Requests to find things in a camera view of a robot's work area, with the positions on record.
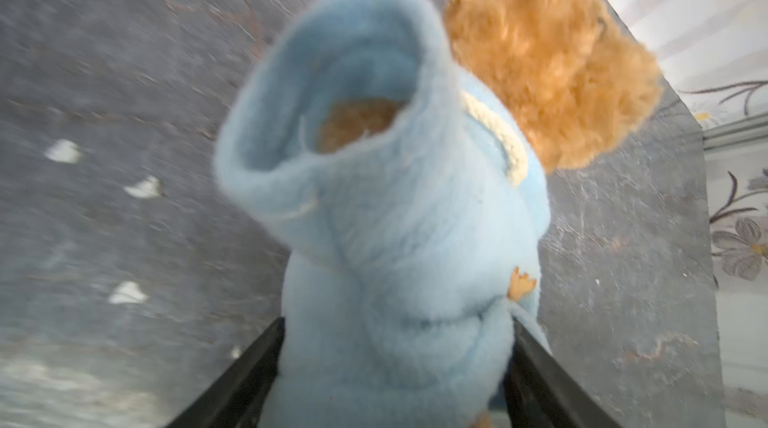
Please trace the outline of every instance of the yellow flower center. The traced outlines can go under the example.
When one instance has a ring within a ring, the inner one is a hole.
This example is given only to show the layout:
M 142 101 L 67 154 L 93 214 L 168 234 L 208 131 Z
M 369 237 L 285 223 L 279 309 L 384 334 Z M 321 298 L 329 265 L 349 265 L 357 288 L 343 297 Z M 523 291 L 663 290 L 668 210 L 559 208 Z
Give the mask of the yellow flower center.
M 760 256 L 768 256 L 768 244 L 753 244 L 750 248 Z

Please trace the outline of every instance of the teddy bear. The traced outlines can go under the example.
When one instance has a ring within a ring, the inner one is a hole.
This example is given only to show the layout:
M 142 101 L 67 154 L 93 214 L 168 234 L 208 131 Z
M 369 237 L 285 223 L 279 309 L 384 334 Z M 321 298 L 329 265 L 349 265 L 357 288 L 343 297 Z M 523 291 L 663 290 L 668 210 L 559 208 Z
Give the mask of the teddy bear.
M 546 173 L 615 148 L 659 101 L 653 55 L 622 34 L 602 0 L 448 0 L 443 19 L 458 64 L 501 99 Z M 397 109 L 340 106 L 321 149 L 386 129 Z
M 324 149 L 355 111 L 382 130 Z M 513 319 L 548 347 L 544 170 L 430 0 L 319 0 L 240 90 L 214 173 L 291 250 L 260 428 L 484 426 Z

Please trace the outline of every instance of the white debris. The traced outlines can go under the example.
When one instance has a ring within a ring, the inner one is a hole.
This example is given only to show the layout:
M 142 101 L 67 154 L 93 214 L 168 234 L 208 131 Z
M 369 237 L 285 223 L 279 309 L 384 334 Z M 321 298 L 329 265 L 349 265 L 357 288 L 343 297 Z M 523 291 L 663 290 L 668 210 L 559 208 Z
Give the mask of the white debris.
M 142 304 L 149 297 L 141 290 L 139 284 L 135 281 L 123 281 L 109 295 L 109 302 L 112 304 L 136 303 Z
M 45 157 L 56 163 L 75 164 L 82 158 L 78 144 L 69 140 L 58 140 L 45 151 Z
M 163 194 L 160 188 L 160 180 L 154 176 L 147 176 L 132 186 L 123 186 L 123 190 L 130 196 L 140 199 L 157 198 Z

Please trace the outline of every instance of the blue fleece garment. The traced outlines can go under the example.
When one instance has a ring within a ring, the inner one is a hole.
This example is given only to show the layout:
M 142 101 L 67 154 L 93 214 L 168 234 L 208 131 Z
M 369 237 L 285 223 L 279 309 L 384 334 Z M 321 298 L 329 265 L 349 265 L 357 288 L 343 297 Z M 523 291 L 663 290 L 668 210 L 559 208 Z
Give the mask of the blue fleece garment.
M 465 89 L 513 126 L 451 58 L 428 0 L 321 0 L 286 30 L 224 125 L 225 194 L 292 252 L 286 338 L 262 428 L 468 428 L 512 352 L 512 316 L 544 344 L 538 288 L 506 298 L 514 267 L 541 279 L 542 167 L 505 176 Z M 315 151 L 331 105 L 407 102 L 387 132 Z

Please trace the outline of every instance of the gray stone table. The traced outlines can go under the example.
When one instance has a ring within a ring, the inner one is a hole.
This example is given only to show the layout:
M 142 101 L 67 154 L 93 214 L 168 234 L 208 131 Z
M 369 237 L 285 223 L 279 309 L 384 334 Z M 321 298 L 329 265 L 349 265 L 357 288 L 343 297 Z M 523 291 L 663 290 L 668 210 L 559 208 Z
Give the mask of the gray stone table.
M 160 426 L 278 315 L 286 252 L 216 193 L 210 154 L 249 66 L 311 1 L 0 0 L 1 428 Z M 60 138 L 80 163 L 46 159 Z M 123 190 L 149 175 L 162 198 Z M 667 89 L 550 190 L 554 355 L 626 426 L 721 428 L 693 118 Z M 143 303 L 110 302 L 126 281 Z

